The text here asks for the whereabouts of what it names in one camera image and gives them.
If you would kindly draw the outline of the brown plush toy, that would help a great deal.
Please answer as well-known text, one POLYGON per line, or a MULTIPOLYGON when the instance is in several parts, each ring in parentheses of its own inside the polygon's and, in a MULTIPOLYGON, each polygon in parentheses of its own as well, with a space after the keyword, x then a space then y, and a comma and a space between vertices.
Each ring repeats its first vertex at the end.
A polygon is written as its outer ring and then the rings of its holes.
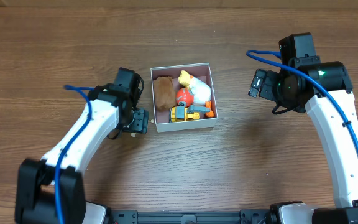
POLYGON ((158 77, 154 81, 154 97, 157 111, 166 111, 176 106, 176 92, 171 77, 158 77))

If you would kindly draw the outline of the yellow and blue toy truck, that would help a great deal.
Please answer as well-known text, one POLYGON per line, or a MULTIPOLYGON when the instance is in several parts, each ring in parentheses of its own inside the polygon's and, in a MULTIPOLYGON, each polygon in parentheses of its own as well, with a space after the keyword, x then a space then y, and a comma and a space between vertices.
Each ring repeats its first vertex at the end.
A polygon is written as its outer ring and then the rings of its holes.
POLYGON ((211 112, 211 110, 205 106, 176 106, 170 109, 169 122, 175 123, 182 121, 200 120, 202 114, 209 112, 211 112))

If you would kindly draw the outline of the orange toy ball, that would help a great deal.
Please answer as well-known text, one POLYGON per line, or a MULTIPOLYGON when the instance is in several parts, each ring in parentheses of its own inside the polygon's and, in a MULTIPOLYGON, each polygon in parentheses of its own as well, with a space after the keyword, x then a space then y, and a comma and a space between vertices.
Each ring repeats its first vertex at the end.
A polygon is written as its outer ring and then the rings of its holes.
POLYGON ((177 91, 175 99, 178 106, 189 107, 193 104, 194 94, 187 88, 181 88, 177 91))

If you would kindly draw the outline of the white plush duck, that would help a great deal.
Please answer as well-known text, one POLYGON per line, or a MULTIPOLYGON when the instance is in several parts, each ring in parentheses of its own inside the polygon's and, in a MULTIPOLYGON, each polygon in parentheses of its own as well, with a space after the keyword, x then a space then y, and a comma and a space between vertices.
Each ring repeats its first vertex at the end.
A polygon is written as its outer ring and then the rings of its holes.
POLYGON ((205 106, 211 110, 211 112, 206 113, 205 116, 208 118, 214 117, 214 112, 212 110, 212 89, 205 82, 202 82, 200 79, 189 74, 187 71, 182 70, 180 76, 178 77, 178 82, 183 88, 191 90, 194 94, 194 101, 192 105, 195 106, 205 106))

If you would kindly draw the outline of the wooden cat rattle drum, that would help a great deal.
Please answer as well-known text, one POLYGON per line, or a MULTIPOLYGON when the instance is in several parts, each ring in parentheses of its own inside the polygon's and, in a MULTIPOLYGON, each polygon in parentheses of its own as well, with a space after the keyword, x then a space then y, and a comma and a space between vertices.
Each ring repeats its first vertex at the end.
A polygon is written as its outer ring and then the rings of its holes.
MULTIPOLYGON (((151 120, 148 120, 148 122, 149 122, 149 123, 154 123, 155 121, 154 121, 154 119, 151 119, 151 120)), ((133 137, 133 138, 136 137, 136 134, 137 134, 137 133, 133 133, 133 132, 132 132, 132 133, 131 133, 131 137, 133 137)))

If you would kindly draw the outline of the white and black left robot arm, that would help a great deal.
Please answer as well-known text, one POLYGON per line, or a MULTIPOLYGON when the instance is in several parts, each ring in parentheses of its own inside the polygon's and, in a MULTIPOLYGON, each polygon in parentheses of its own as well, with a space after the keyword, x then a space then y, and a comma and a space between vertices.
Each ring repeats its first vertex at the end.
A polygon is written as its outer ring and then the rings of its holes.
POLYGON ((65 85, 86 101, 63 139, 41 160, 25 159, 17 178, 16 223, 115 223, 105 205, 85 199, 84 173, 109 133, 147 132, 149 114, 136 107, 144 81, 116 81, 104 86, 65 85))

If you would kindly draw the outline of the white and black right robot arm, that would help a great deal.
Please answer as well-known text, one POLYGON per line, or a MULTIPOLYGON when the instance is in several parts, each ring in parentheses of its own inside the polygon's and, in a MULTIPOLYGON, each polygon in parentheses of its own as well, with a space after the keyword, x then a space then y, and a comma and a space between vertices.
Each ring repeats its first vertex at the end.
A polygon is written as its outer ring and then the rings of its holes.
POLYGON ((280 68, 258 69, 249 95, 275 102, 273 114, 306 113, 323 146, 334 188, 334 208, 303 202, 270 206, 261 223, 358 223, 358 119, 352 83, 341 62, 321 63, 318 56, 288 57, 279 63, 249 50, 250 58, 280 68))

